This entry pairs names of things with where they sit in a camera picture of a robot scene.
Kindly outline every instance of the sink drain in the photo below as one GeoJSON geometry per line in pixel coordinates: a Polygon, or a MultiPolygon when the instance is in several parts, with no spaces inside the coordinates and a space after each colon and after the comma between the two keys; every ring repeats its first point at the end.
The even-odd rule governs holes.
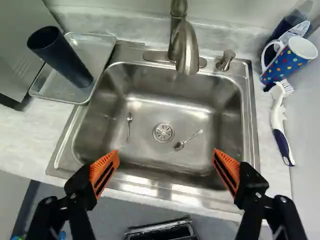
{"type": "Polygon", "coordinates": [[[165,144],[170,142],[175,134],[171,126],[166,123],[160,123],[154,127],[152,135],[157,142],[165,144]]]}

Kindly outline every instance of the stainless steel sink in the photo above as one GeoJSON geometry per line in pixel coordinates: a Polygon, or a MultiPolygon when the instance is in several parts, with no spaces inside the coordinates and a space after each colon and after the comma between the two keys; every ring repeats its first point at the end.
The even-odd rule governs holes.
{"type": "Polygon", "coordinates": [[[108,188],[238,212],[211,160],[218,148],[260,170],[251,62],[234,59],[222,73],[208,57],[207,67],[186,76],[144,61],[147,49],[116,45],[90,103],[74,107],[47,174],[67,179],[117,149],[120,167],[108,188]],[[174,149],[198,129],[203,133],[174,149]]]}

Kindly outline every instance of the metal spoon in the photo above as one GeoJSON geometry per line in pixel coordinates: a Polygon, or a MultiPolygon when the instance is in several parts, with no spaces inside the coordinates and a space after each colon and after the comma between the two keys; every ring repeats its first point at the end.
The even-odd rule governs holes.
{"type": "Polygon", "coordinates": [[[187,140],[185,141],[178,141],[175,145],[174,145],[174,148],[176,150],[180,150],[180,149],[183,149],[185,147],[185,144],[190,141],[191,139],[193,139],[194,137],[202,134],[203,130],[202,129],[198,129],[193,135],[191,135],[190,137],[188,137],[187,140]]]}
{"type": "Polygon", "coordinates": [[[129,112],[128,113],[128,117],[126,118],[126,120],[128,121],[128,133],[127,133],[127,135],[126,135],[126,143],[128,144],[128,143],[130,143],[130,124],[131,124],[131,122],[132,122],[132,120],[133,120],[134,118],[132,117],[132,114],[131,114],[131,112],[129,112]]]}

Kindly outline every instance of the black cup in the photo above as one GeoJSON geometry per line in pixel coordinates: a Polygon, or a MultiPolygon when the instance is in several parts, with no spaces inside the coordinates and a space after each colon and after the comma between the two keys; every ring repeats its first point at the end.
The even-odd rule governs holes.
{"type": "Polygon", "coordinates": [[[56,26],[45,26],[28,39],[28,48],[79,88],[88,87],[93,77],[56,26]]]}

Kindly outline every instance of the dish brush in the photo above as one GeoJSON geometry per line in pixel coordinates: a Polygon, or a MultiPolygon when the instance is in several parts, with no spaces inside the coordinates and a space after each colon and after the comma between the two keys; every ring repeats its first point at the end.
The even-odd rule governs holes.
{"type": "Polygon", "coordinates": [[[284,131],[283,121],[287,120],[287,118],[284,114],[286,109],[282,105],[282,101],[284,98],[293,94],[294,91],[294,88],[287,79],[275,82],[275,86],[273,86],[270,90],[274,99],[270,114],[272,132],[284,163],[290,167],[295,166],[296,162],[292,156],[292,151],[284,131]]]}

